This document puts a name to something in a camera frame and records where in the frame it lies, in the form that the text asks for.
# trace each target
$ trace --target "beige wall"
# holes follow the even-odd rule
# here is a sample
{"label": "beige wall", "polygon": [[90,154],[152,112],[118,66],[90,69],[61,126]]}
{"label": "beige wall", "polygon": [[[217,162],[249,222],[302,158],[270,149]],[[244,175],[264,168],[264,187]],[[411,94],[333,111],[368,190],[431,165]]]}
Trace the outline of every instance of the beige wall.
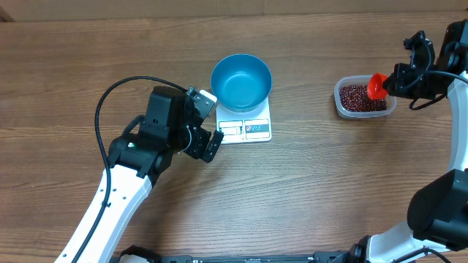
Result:
{"label": "beige wall", "polygon": [[0,0],[16,21],[460,11],[468,0]]}

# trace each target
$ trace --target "red bean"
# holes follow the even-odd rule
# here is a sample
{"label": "red bean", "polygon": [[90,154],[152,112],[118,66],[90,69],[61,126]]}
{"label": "red bean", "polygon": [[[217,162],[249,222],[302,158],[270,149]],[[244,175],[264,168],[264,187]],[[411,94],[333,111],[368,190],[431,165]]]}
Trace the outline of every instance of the red bean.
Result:
{"label": "red bean", "polygon": [[339,90],[341,104],[352,112],[371,112],[387,109],[385,99],[372,100],[367,96],[367,85],[348,85]]}

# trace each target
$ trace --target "orange scoop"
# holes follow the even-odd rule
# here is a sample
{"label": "orange scoop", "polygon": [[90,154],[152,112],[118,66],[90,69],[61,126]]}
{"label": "orange scoop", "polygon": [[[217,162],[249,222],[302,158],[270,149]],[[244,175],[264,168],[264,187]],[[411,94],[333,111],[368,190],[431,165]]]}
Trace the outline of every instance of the orange scoop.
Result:
{"label": "orange scoop", "polygon": [[384,99],[388,92],[383,88],[383,82],[388,77],[380,73],[375,73],[367,85],[367,96],[370,99]]}

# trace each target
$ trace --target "white plastic container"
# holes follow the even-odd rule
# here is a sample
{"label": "white plastic container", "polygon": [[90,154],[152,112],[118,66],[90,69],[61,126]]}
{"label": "white plastic container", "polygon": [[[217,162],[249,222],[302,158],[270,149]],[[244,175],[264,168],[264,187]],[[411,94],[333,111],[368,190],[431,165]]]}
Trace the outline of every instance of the white plastic container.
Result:
{"label": "white plastic container", "polygon": [[380,110],[376,112],[351,112],[346,110],[341,103],[339,98],[339,90],[348,85],[367,85],[372,75],[361,75],[361,76],[352,76],[352,77],[343,77],[335,86],[335,104],[336,111],[338,115],[342,118],[347,119],[360,119],[360,118],[373,118],[373,117],[382,117],[392,113],[396,108],[396,97],[389,96],[385,98],[387,100],[387,109]]}

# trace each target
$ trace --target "container of beans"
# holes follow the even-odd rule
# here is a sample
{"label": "container of beans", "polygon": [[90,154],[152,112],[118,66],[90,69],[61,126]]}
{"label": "container of beans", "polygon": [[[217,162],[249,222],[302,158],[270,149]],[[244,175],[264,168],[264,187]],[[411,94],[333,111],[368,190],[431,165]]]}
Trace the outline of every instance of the container of beans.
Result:
{"label": "container of beans", "polygon": [[346,119],[381,117],[396,108],[396,97],[377,101],[367,96],[367,84],[372,75],[342,78],[335,86],[335,104],[338,115]]}

